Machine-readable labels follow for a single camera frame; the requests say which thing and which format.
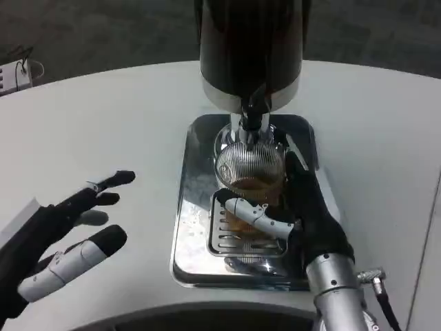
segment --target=metal cylinder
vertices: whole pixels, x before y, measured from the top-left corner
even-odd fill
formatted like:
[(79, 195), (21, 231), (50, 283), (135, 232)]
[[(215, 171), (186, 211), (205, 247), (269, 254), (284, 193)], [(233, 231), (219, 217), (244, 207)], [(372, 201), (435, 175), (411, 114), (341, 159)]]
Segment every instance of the metal cylinder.
[(298, 87), (307, 7), (303, 0), (198, 0), (201, 72), (208, 98), (240, 113), (262, 85), (272, 110)]
[(352, 261), (340, 254), (324, 254), (306, 269), (314, 303), (327, 331), (369, 331), (362, 295)]

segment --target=robot finger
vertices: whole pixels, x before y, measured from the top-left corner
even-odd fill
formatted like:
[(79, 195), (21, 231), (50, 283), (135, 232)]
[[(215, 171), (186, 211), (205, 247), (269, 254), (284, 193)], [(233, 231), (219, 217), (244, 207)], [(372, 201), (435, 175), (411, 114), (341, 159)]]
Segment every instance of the robot finger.
[(81, 214), (81, 216), (76, 220), (75, 226), (78, 225), (91, 225), (91, 226), (101, 226), (109, 221), (109, 215), (106, 212), (100, 210), (88, 210)]

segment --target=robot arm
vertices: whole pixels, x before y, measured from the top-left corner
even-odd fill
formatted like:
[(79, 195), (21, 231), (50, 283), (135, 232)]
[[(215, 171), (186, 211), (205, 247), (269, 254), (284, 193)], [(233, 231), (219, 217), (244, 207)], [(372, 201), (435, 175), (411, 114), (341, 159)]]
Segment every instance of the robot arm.
[[(226, 189), (217, 194), (218, 200), (229, 212), (260, 231), (286, 239), (288, 245), (298, 245), (300, 241), (320, 317), (316, 330), (378, 331), (375, 319), (366, 311), (360, 284), (381, 283), (384, 273), (354, 272), (353, 248), (341, 225), (329, 213), (315, 174), (305, 169), (293, 152), (286, 155), (286, 171), (286, 196), (291, 211), (259, 205)], [(387, 318), (393, 329), (399, 331), (393, 313), (387, 314)]]
[(39, 262), (41, 255), (74, 226), (104, 224), (106, 213), (90, 209), (117, 203), (118, 194), (103, 191), (134, 179), (133, 172), (118, 171), (88, 183), (58, 205), (42, 207), (33, 200), (0, 232), (0, 325), (19, 316), (29, 302), (57, 291), (124, 245), (125, 232), (111, 225)]

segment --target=white device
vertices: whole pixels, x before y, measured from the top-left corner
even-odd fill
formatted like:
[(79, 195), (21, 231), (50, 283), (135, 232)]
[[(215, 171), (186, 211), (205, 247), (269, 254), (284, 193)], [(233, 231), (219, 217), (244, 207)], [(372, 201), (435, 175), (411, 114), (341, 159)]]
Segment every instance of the white device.
[(23, 66), (22, 62), (18, 60), (0, 66), (0, 97), (16, 92), (17, 89), (21, 91), (32, 87), (29, 61), (25, 61)]

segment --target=silver band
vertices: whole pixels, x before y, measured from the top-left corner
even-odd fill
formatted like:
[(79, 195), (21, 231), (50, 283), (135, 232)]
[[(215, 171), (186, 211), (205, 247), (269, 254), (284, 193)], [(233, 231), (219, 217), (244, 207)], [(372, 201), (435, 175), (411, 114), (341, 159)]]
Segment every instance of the silver band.
[[(236, 114), (242, 113), (240, 108), (240, 97), (218, 90), (212, 84), (210, 84), (203, 75), (201, 75), (201, 77), (205, 95), (217, 108)], [(300, 73), (286, 88), (283, 88), (282, 90), (271, 95), (271, 111), (282, 108), (294, 98), (298, 90), (299, 81)]]
[(324, 254), (306, 268), (311, 292), (315, 295), (334, 288), (358, 288), (352, 261), (340, 254)]

